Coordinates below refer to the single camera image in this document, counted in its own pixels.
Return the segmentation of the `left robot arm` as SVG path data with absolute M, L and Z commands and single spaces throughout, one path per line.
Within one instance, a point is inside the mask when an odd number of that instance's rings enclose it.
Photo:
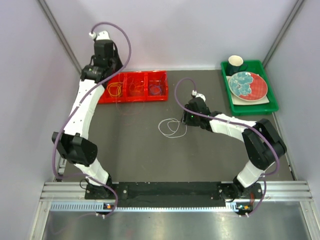
M 94 54 L 80 75 L 78 93 L 71 110 L 71 118 L 62 134 L 52 134 L 57 142 L 57 151 L 70 164 L 86 175 L 86 199 L 107 199 L 113 194 L 111 176 L 98 160 L 98 147 L 89 141 L 91 121 L 106 84 L 102 81 L 123 65 L 118 49 L 107 31 L 91 33 L 94 41 Z

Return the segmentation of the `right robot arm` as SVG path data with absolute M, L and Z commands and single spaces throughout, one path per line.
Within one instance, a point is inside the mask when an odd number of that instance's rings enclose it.
M 196 90 L 191 92 L 191 100 L 183 107 L 181 122 L 244 143 L 248 162 L 232 183 L 238 198 L 249 195 L 252 185 L 287 152 L 287 146 L 268 119 L 245 121 L 219 111 L 211 112 L 205 96 Z

